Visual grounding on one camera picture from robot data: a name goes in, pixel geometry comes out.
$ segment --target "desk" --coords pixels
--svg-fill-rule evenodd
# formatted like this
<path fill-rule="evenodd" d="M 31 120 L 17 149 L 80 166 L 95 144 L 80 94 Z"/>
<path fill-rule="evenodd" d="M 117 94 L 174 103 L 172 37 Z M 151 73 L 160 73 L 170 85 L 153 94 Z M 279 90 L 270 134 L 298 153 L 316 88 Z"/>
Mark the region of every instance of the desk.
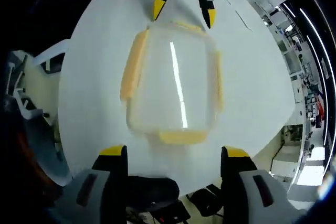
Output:
<path fill-rule="evenodd" d="M 223 145 L 255 156 L 283 127 L 295 102 L 281 52 L 246 0 L 215 0 L 211 29 L 198 0 L 168 0 L 157 22 L 198 25 L 217 41 L 224 110 L 202 144 L 174 146 L 135 138 L 127 128 L 120 83 L 136 34 L 152 22 L 153 1 L 91 1 L 63 62 L 60 136 L 73 175 L 91 167 L 100 150 L 125 144 L 130 175 L 172 178 L 182 196 L 219 178 Z"/>

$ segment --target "plastic food container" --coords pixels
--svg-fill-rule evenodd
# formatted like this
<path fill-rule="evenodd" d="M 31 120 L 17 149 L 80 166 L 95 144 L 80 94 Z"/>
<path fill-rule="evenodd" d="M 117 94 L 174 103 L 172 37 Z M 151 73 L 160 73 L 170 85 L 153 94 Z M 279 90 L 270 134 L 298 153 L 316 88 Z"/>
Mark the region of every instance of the plastic food container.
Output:
<path fill-rule="evenodd" d="M 120 90 L 129 129 L 167 144 L 204 141 L 223 107 L 220 58 L 199 27 L 154 23 L 139 33 Z"/>

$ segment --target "white tabletop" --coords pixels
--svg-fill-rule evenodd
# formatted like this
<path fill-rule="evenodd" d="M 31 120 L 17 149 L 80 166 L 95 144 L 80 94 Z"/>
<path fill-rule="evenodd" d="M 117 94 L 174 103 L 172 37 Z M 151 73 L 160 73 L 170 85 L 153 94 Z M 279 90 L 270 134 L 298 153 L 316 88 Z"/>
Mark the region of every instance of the white tabletop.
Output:
<path fill-rule="evenodd" d="M 128 147 L 129 174 L 174 179 L 185 195 L 219 178 L 221 147 L 256 155 L 294 110 L 286 64 L 246 0 L 215 0 L 206 27 L 198 0 L 168 0 L 157 22 L 198 25 L 222 52 L 224 110 L 202 144 L 175 146 L 128 129 L 120 83 L 137 33 L 152 22 L 154 0 L 92 0 L 71 37 L 61 71 L 59 127 L 70 171 L 91 167 L 100 150 Z"/>

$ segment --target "floor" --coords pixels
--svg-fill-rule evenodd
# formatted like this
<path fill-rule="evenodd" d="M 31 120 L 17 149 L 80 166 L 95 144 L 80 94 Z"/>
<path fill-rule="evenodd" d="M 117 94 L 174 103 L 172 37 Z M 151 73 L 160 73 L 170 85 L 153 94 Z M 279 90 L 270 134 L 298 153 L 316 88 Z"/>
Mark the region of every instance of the floor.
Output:
<path fill-rule="evenodd" d="M 24 53 L 21 51 L 16 52 L 18 56 L 22 56 Z M 44 109 L 50 114 L 50 118 L 47 119 L 49 124 L 53 124 L 57 120 L 57 104 L 58 104 L 58 86 L 59 86 L 59 73 L 57 74 L 45 74 L 41 68 L 32 66 L 32 59 L 29 57 L 25 68 L 24 86 L 26 87 L 26 93 L 34 101 L 35 105 Z M 262 149 L 254 158 L 253 161 L 259 169 L 265 169 L 270 171 L 271 161 L 275 153 L 279 150 L 281 144 L 280 132 L 269 142 L 264 149 Z M 180 199 L 188 212 L 191 215 L 189 223 L 221 223 L 222 219 L 218 216 L 202 217 L 196 207 L 190 203 L 186 197 Z M 151 216 L 147 216 L 146 222 L 153 223 Z"/>

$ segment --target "chair armrest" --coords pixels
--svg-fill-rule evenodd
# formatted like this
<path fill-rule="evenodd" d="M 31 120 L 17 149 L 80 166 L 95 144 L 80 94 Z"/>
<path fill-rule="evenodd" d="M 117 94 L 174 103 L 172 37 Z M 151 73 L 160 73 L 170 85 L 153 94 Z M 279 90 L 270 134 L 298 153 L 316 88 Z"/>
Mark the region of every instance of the chair armrest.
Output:
<path fill-rule="evenodd" d="M 70 39 L 64 39 L 57 44 L 49 47 L 33 59 L 33 66 L 40 65 L 55 56 L 64 54 L 68 51 Z"/>

